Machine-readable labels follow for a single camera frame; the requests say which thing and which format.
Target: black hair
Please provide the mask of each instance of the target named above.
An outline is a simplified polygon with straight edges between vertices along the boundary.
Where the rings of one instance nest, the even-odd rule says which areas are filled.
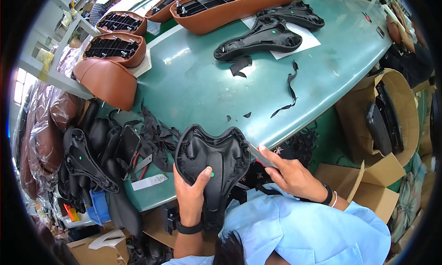
[[[230,231],[215,242],[213,265],[244,265],[244,247],[236,231]]]

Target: white paper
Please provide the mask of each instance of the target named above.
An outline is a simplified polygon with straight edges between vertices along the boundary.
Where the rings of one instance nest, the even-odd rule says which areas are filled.
[[[126,236],[121,230],[112,230],[92,241],[88,248],[92,250],[98,250],[104,246],[115,248],[119,242],[125,239]]]
[[[128,69],[136,78],[152,68],[152,61],[150,59],[150,49],[146,49],[146,57],[141,61],[141,64],[135,68]]]
[[[247,25],[247,27],[249,29],[251,29],[253,27],[253,25],[255,24],[256,17],[250,16],[250,17],[247,17],[247,18],[244,18],[241,20],[243,21],[243,23],[245,23],[245,25]],[[300,35],[302,37],[302,43],[295,51],[292,51],[289,53],[280,53],[280,52],[271,51],[270,53],[272,53],[273,57],[275,57],[276,60],[283,58],[285,56],[289,56],[290,54],[300,52],[302,50],[309,49],[314,46],[321,45],[321,43],[318,41],[318,39],[316,39],[316,37],[313,36],[313,34],[308,29],[301,27],[299,25],[296,25],[294,23],[286,23],[285,26],[287,26],[287,28],[290,31],[295,32],[296,34]]]
[[[149,178],[145,178],[139,181],[135,181],[132,183],[133,190],[141,190],[146,187],[150,187],[152,185],[157,185],[162,183],[163,181],[167,180],[166,175],[164,174],[158,174]]]

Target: person's left hand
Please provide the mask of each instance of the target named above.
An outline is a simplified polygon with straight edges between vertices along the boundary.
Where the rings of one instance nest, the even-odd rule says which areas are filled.
[[[204,188],[210,180],[212,168],[206,167],[190,186],[176,170],[173,164],[175,192],[180,206],[180,221],[185,227],[193,227],[201,221],[202,205],[204,203]]]

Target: black plastic saddle base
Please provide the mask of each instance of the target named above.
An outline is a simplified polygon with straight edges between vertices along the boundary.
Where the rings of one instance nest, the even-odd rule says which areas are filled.
[[[317,14],[313,13],[310,5],[300,2],[292,2],[281,8],[266,8],[259,11],[256,16],[275,15],[283,18],[288,23],[294,23],[304,26],[308,29],[319,29],[325,25],[325,22]]]
[[[68,172],[73,176],[87,176],[105,191],[117,193],[120,188],[115,178],[103,172],[95,156],[88,136],[83,130],[74,128],[69,151],[65,153]]]
[[[203,224],[206,232],[222,228],[229,193],[250,166],[250,154],[243,140],[244,135],[236,127],[227,129],[220,136],[211,136],[200,125],[193,124],[178,142],[175,166],[189,185],[195,183],[207,166],[213,170],[204,189]]]
[[[223,42],[215,49],[213,56],[217,60],[232,61],[257,51],[295,51],[301,45],[302,37],[290,31],[285,23],[283,18],[274,15],[259,17],[249,32]]]

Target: worker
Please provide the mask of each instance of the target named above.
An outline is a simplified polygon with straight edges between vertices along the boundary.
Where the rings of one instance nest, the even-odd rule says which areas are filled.
[[[406,31],[401,24],[392,18],[389,18],[390,23],[397,25],[399,34],[401,36],[402,44],[406,47],[409,53],[401,55],[400,48],[397,45],[392,45],[384,57],[379,60],[379,65],[382,68],[395,69],[399,71],[407,80],[410,88],[414,88],[420,83],[425,82],[431,77],[434,71],[434,63],[428,50],[427,43],[422,36],[416,20],[412,21],[417,43],[413,43],[412,39],[407,36]]]
[[[97,0],[89,14],[89,22],[95,26],[104,14],[121,0]]]
[[[225,212],[215,255],[202,257],[202,234],[178,233],[174,265],[379,265],[390,250],[390,231],[373,211],[331,192],[297,160],[287,160],[259,147],[279,170],[265,171],[274,183],[268,190],[248,190],[247,201],[232,200]],[[190,186],[174,166],[180,224],[191,228],[200,223],[203,191],[210,180],[207,167]],[[313,202],[295,199],[302,197]]]

